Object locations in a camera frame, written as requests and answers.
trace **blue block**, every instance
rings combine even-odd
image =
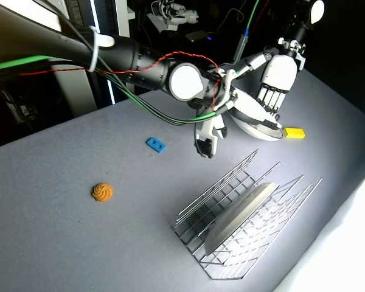
[[[158,153],[161,153],[165,150],[166,146],[161,141],[157,140],[154,137],[151,137],[147,142],[147,145],[149,145],[152,149],[156,150]]]

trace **white circular joint cap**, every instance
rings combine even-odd
[[[192,66],[181,66],[173,72],[170,89],[177,99],[190,100],[204,87],[199,72]]]
[[[314,24],[322,19],[324,13],[324,3],[322,0],[317,0],[311,8],[311,24]]]

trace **orange swirl object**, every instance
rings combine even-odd
[[[93,188],[92,196],[96,201],[108,201],[114,195],[114,188],[109,184],[97,184]]]

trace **tabletop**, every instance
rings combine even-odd
[[[254,91],[258,75],[236,86]],[[162,92],[144,97],[176,117],[194,111]],[[174,127],[120,102],[0,147],[0,291],[272,291],[365,177],[365,115],[307,71],[280,110],[304,140],[266,142],[226,116],[212,159],[193,126]],[[162,153],[147,146],[156,137]],[[250,174],[276,162],[275,182],[323,178],[243,280],[214,281],[172,230],[177,213],[259,149]],[[113,185],[98,203],[93,185]]]

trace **gray table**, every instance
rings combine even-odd
[[[239,87],[253,90],[255,78]],[[193,116],[163,93],[146,97]],[[259,141],[227,117],[229,137],[211,160],[195,153],[191,126],[167,125],[131,102],[1,147],[0,292],[271,291],[365,176],[365,116],[317,78],[301,72],[280,114],[306,139]],[[165,152],[145,144],[151,136]],[[210,280],[171,225],[257,148],[252,175],[281,161],[275,181],[324,180],[246,279]],[[99,182],[114,186],[111,201],[90,196]]]

